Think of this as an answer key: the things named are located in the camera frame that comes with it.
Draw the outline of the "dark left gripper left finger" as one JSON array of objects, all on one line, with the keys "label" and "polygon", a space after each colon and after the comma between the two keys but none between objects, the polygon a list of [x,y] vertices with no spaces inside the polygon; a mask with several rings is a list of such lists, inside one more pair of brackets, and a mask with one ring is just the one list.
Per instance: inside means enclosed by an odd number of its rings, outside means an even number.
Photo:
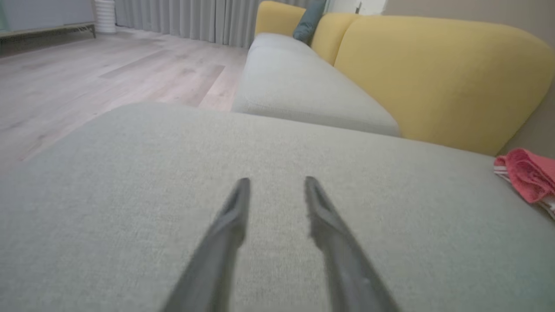
[{"label": "dark left gripper left finger", "polygon": [[246,237],[251,182],[239,179],[198,243],[163,312],[227,312],[235,262]]}]

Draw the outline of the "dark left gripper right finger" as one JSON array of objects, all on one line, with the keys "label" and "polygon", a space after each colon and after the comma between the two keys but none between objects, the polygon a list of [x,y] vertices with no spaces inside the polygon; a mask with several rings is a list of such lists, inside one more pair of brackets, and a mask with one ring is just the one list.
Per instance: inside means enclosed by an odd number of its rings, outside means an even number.
[{"label": "dark left gripper right finger", "polygon": [[386,284],[313,176],[305,178],[305,202],[310,235],[323,255],[333,312],[398,312]]}]

